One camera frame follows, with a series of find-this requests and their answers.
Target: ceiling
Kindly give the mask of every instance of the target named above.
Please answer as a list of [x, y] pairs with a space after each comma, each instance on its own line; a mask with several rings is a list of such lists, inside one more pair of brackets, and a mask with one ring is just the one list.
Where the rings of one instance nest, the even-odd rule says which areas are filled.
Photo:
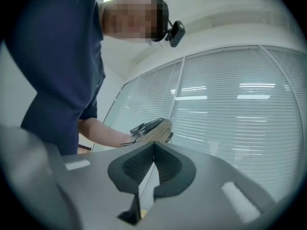
[[[234, 23], [264, 23], [298, 31], [291, 15], [279, 0], [164, 0], [169, 7], [170, 21], [182, 21], [186, 35], [212, 27]], [[163, 47], [131, 44], [109, 37], [102, 42], [104, 65], [110, 67], [122, 78], [129, 70]]]

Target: forearm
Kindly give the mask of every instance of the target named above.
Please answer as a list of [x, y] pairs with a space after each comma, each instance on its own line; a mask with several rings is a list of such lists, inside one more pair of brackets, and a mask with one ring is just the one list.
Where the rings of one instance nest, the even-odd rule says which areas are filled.
[[108, 147], [119, 148], [130, 139], [130, 135], [109, 128], [96, 118], [79, 121], [78, 129], [89, 140]]

